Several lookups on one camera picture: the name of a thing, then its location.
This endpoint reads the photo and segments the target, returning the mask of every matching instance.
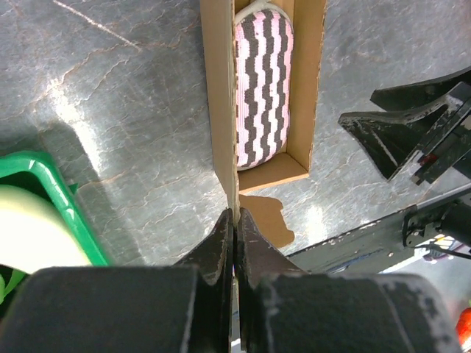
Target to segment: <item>cardboard flap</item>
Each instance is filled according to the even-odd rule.
[[[302,117],[312,117],[316,113],[325,4],[326,0],[296,0],[294,4],[289,102],[291,119],[287,152],[306,170],[311,167],[315,119]]]
[[[280,200],[262,196],[239,197],[241,207],[250,211],[260,233],[277,249],[293,242],[294,232],[286,226],[281,213],[283,204]]]
[[[239,188],[241,193],[264,187],[278,185],[280,180],[290,182],[309,176],[293,157],[287,153],[276,154],[271,160],[258,167],[238,172]]]
[[[239,219],[236,170],[236,83],[231,0],[201,0],[206,82],[216,175],[227,195],[233,220]]]

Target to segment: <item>orange object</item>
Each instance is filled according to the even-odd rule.
[[[456,324],[456,333],[462,346],[471,339],[471,307],[464,309],[459,316],[458,323]]]

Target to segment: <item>black metal bracket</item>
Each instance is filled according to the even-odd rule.
[[[310,273],[379,273],[413,257],[418,245],[438,234],[471,246],[470,221],[468,186],[314,244],[289,259]]]
[[[385,112],[345,113],[339,124],[362,145],[379,172],[393,178],[416,159],[416,184],[434,182],[448,168],[471,177],[471,67],[412,85],[376,90]]]

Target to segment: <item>marble floor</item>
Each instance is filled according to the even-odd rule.
[[[385,182],[337,124],[376,88],[471,65],[468,0],[328,2],[311,174],[283,203],[285,254],[464,185]],[[198,0],[0,0],[0,155],[47,151],[120,264],[172,264],[226,200],[211,161]]]

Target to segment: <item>striped slipper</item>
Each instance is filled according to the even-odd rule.
[[[272,158],[286,143],[293,26],[268,0],[235,16],[237,169]]]

